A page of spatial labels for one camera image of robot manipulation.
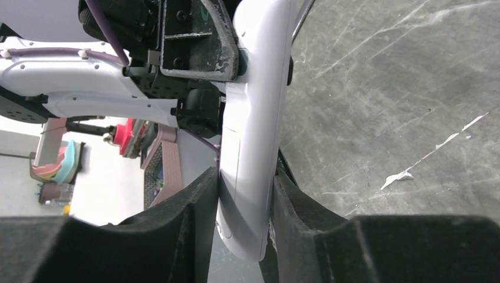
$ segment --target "teal fabric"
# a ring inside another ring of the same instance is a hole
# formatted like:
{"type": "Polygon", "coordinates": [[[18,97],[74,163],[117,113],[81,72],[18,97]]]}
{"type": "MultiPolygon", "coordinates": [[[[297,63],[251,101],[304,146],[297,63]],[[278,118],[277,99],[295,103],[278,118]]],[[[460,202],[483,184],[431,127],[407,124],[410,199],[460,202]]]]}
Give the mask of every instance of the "teal fabric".
{"type": "Polygon", "coordinates": [[[64,152],[64,159],[61,161],[61,169],[59,172],[52,177],[52,181],[58,183],[59,185],[64,182],[64,180],[68,177],[71,172],[73,166],[75,166],[76,161],[76,148],[75,141],[70,140],[68,142],[68,146],[66,147],[66,151],[64,152]]]}

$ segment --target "marble surface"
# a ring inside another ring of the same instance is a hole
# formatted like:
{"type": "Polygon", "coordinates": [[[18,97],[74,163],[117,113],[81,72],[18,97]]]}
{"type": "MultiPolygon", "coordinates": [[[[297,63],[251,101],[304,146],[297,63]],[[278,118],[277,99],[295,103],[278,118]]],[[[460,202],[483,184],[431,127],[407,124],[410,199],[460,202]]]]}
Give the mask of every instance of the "marble surface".
{"type": "Polygon", "coordinates": [[[500,1],[317,0],[293,57],[281,147],[304,192],[500,222],[500,1]]]}

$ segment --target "screw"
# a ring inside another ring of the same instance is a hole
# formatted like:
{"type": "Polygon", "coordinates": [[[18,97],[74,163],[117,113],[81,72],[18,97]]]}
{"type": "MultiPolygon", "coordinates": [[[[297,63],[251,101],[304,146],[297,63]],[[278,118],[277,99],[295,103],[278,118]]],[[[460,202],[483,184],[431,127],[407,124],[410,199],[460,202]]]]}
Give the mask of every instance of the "screw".
{"type": "Polygon", "coordinates": [[[182,61],[182,58],[177,57],[173,60],[173,66],[175,68],[182,68],[184,66],[184,62],[182,61]]]}
{"type": "Polygon", "coordinates": [[[186,12],[184,10],[180,10],[179,12],[177,12],[177,19],[181,22],[185,21],[187,18],[188,18],[188,15],[186,14],[186,12]]]}

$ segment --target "yellow object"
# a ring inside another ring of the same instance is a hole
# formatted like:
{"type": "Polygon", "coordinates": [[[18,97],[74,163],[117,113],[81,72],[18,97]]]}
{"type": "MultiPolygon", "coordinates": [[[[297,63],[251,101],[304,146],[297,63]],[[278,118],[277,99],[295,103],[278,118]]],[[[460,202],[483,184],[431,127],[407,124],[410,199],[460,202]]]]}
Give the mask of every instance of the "yellow object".
{"type": "Polygon", "coordinates": [[[70,214],[71,205],[65,205],[62,210],[62,215],[68,216],[70,214]]]}

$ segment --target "green mark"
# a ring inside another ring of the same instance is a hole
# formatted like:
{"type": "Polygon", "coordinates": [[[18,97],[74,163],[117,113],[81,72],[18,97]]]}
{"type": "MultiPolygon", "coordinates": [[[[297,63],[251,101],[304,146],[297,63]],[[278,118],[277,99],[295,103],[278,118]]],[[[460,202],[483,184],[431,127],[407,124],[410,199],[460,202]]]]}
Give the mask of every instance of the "green mark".
{"type": "Polygon", "coordinates": [[[202,18],[204,21],[207,21],[208,20],[208,11],[205,12],[205,10],[203,9],[203,7],[200,7],[200,10],[202,11],[202,18]]]}

